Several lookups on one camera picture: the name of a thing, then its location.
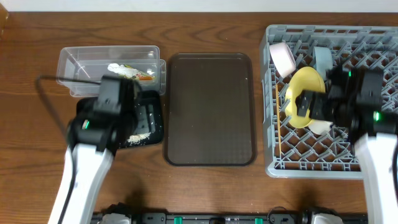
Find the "rice food waste pile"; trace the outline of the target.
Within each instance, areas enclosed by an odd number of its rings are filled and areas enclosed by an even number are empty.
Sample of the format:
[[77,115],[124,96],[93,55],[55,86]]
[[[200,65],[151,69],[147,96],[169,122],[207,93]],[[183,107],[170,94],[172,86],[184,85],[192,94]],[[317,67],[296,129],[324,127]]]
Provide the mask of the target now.
[[155,120],[153,113],[140,112],[138,116],[137,128],[130,135],[127,143],[129,145],[140,144],[144,140],[149,140],[152,133],[155,133]]

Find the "white green cup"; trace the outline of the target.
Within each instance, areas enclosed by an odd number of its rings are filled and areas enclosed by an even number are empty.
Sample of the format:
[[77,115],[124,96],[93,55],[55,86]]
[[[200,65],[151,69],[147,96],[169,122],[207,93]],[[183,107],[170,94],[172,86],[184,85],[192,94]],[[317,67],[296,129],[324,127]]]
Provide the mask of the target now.
[[313,119],[311,123],[308,125],[308,128],[314,134],[324,135],[330,131],[332,126],[333,123],[330,121],[320,121]]

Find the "yellow plate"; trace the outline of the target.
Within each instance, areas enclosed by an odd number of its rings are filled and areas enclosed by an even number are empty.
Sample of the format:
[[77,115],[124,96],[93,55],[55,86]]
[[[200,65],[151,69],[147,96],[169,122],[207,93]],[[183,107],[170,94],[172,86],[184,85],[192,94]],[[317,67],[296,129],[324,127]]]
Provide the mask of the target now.
[[295,99],[303,90],[326,92],[323,78],[312,67],[303,67],[298,70],[292,76],[289,87],[285,92],[285,100],[290,100],[285,108],[285,115],[291,116],[289,124],[293,128],[304,128],[312,122],[312,119],[309,118],[310,110],[307,110],[304,117],[297,115]]

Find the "light blue bowl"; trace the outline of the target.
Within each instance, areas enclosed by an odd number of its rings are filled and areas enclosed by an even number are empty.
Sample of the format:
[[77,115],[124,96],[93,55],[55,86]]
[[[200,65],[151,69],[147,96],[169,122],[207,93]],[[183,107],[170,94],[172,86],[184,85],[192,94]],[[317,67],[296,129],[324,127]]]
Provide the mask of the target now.
[[314,69],[326,80],[326,74],[333,69],[333,57],[329,48],[314,47],[313,58],[315,59]]

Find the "wooden chopstick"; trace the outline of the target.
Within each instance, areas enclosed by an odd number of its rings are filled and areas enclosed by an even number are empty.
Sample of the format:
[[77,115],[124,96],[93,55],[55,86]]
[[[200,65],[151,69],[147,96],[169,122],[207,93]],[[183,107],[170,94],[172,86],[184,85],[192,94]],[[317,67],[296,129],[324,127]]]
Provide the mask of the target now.
[[277,83],[275,83],[275,97],[276,97],[276,113],[277,113],[277,132],[278,132],[279,157],[282,157],[282,142],[281,142],[281,133],[280,133],[279,89],[278,89],[278,84]]

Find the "snack wrapper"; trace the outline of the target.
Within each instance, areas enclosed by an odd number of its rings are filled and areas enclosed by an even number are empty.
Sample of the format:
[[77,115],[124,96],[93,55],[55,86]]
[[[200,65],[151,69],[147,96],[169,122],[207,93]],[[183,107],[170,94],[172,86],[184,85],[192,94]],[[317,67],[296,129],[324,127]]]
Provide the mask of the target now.
[[116,73],[122,77],[138,80],[138,81],[152,81],[154,77],[143,71],[135,69],[129,65],[119,65],[117,63],[111,63],[108,65],[110,72]]

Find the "pink bowl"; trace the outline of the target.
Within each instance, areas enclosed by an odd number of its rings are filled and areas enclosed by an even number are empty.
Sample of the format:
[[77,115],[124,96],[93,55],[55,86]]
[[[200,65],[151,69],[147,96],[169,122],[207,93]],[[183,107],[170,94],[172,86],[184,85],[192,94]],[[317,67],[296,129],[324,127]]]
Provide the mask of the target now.
[[269,46],[269,51],[275,68],[282,78],[287,77],[296,69],[294,56],[285,42]]

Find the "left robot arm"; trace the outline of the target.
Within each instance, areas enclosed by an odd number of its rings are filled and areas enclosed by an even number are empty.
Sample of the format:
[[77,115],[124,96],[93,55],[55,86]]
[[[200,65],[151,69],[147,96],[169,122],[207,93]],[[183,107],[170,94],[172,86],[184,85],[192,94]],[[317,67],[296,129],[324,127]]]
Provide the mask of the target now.
[[137,81],[103,76],[99,94],[81,99],[66,128],[67,150],[61,184],[49,223],[89,223],[117,150],[138,127],[137,109],[158,99]]

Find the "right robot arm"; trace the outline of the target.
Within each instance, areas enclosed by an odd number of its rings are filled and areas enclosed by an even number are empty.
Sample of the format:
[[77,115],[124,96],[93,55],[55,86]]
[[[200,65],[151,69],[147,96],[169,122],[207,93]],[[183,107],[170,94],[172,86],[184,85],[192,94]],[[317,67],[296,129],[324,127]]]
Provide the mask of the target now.
[[383,72],[339,67],[322,93],[305,88],[296,114],[348,129],[363,175],[369,223],[397,223],[397,114],[382,110]]

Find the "grey dishwasher rack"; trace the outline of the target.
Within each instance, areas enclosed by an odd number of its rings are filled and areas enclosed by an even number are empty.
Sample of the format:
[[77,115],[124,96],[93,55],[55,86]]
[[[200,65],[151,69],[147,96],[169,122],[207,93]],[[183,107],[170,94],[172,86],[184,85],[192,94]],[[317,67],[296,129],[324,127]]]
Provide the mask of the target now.
[[[264,105],[265,170],[273,178],[361,179],[348,131],[332,126],[324,135],[293,128],[285,115],[285,92],[292,75],[282,78],[269,46],[285,42],[296,68],[313,67],[314,47],[329,48],[333,66],[378,69],[384,73],[382,110],[397,112],[397,28],[376,26],[270,25],[261,40],[261,80]],[[275,83],[279,89],[282,157],[279,157]]]

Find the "black plastic bin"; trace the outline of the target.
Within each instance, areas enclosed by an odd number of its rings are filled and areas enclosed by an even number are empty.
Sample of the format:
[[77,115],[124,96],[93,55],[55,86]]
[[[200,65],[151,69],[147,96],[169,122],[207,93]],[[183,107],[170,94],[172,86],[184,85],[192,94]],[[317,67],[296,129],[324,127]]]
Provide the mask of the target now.
[[[142,105],[149,105],[149,104],[152,104],[154,107],[155,127],[156,127],[155,136],[150,137],[149,140],[142,141],[140,144],[129,145],[127,143],[127,140],[137,128],[137,112],[136,112],[137,108]],[[134,105],[135,105],[134,111],[136,113],[136,120],[133,122],[133,124],[136,128],[130,133],[129,137],[124,142],[118,144],[118,150],[120,149],[123,150],[125,148],[130,148],[130,147],[142,147],[142,146],[158,144],[164,138],[164,124],[163,124],[162,108],[160,104],[159,93],[154,90],[139,91],[138,99],[134,100]]]

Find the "dark brown serving tray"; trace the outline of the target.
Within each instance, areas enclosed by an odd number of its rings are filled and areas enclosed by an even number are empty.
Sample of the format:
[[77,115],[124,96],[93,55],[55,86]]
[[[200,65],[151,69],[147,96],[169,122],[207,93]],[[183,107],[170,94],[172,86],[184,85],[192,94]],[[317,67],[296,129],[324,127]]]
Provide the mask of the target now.
[[169,60],[164,159],[173,166],[248,166],[257,156],[251,59],[185,53]]

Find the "clear plastic bin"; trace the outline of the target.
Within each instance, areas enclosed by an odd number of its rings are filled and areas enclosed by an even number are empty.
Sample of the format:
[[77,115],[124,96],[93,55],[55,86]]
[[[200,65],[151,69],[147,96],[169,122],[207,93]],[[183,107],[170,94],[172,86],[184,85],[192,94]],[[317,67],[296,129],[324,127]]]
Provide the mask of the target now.
[[60,52],[57,83],[67,87],[73,97],[96,96],[102,76],[122,77],[108,70],[111,63],[129,65],[152,75],[152,81],[136,81],[143,90],[165,93],[166,62],[155,45],[65,47]]

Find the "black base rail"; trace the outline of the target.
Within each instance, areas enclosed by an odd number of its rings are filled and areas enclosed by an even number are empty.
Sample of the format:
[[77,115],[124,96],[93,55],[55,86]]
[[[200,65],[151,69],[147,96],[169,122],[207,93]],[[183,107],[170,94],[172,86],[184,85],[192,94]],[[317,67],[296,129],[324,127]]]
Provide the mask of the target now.
[[164,213],[143,213],[132,217],[132,224],[266,224],[298,223],[296,215],[184,215]]

